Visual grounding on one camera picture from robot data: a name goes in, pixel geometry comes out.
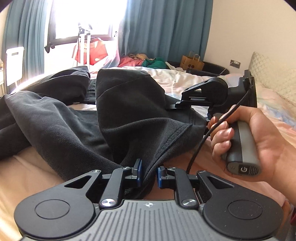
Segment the person's right hand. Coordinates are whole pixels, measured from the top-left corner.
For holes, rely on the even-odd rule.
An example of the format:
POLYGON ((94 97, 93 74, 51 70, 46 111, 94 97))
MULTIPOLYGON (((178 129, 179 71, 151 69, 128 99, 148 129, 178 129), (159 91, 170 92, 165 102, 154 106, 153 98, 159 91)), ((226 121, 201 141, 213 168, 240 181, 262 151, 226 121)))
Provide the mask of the person's right hand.
POLYGON ((208 123, 212 159, 229 176, 268 183, 295 204, 295 147, 258 108, 240 106, 208 123))

